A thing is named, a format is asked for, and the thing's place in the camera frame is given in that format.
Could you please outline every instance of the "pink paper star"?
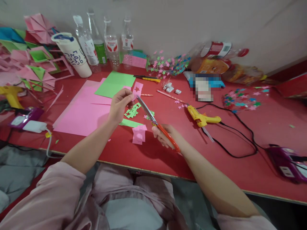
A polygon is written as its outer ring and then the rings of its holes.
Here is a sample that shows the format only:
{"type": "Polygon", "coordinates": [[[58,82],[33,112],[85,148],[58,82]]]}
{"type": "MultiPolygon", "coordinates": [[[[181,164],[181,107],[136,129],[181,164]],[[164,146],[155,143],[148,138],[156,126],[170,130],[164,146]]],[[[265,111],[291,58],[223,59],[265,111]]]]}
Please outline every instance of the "pink paper star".
{"type": "Polygon", "coordinates": [[[256,108],[257,108],[257,106],[251,106],[250,108],[249,108],[249,110],[256,110],[256,108]]]}

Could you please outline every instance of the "person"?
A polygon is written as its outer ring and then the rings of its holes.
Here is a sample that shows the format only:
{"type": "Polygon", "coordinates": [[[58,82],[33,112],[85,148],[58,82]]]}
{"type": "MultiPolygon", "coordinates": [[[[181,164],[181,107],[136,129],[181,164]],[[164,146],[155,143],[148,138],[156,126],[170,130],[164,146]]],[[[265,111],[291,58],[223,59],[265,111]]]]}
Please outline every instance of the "person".
{"type": "MultiPolygon", "coordinates": [[[[0,229],[188,229],[167,178],[139,176],[133,181],[127,169],[101,164],[93,185],[79,201],[85,174],[122,121],[126,106],[134,105],[133,98],[130,90],[120,90],[112,98],[107,121],[48,168],[37,187],[6,215],[0,229]]],[[[170,125],[164,128],[178,143],[201,190],[219,213],[222,230],[275,229],[242,190],[176,129],[170,125]]],[[[157,127],[152,131],[164,147],[173,148],[157,127]]]]}

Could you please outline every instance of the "pink sleeve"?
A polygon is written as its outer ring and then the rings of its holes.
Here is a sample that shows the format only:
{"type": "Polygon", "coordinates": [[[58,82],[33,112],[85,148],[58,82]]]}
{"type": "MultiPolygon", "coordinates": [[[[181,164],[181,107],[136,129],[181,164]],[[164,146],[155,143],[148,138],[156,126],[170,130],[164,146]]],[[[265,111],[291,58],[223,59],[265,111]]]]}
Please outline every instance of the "pink sleeve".
{"type": "Polygon", "coordinates": [[[0,229],[54,230],[74,217],[85,175],[64,162],[50,166],[36,188],[0,223],[0,229]]]}
{"type": "Polygon", "coordinates": [[[274,225],[263,216],[239,218],[219,214],[217,222],[221,230],[276,230],[274,225]]]}

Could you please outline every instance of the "white tumbler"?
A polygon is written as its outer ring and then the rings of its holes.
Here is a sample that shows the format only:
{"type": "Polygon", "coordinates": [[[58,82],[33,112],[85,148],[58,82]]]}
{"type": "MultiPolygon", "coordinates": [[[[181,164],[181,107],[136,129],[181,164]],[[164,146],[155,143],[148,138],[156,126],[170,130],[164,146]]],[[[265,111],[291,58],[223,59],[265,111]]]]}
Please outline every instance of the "white tumbler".
{"type": "Polygon", "coordinates": [[[92,75],[92,71],[86,61],[84,53],[76,38],[74,38],[71,33],[55,34],[51,37],[51,40],[58,45],[80,77],[87,78],[92,75]]]}

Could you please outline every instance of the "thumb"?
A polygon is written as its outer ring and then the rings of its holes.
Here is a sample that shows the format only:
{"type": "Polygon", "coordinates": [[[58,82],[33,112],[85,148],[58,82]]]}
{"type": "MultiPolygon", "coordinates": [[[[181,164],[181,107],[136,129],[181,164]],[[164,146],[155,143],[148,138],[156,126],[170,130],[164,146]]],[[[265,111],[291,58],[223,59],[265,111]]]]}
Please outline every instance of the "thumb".
{"type": "Polygon", "coordinates": [[[128,105],[129,102],[131,102],[134,99],[134,95],[130,94],[126,97],[124,97],[124,99],[122,99],[119,103],[120,105],[126,107],[128,105]]]}

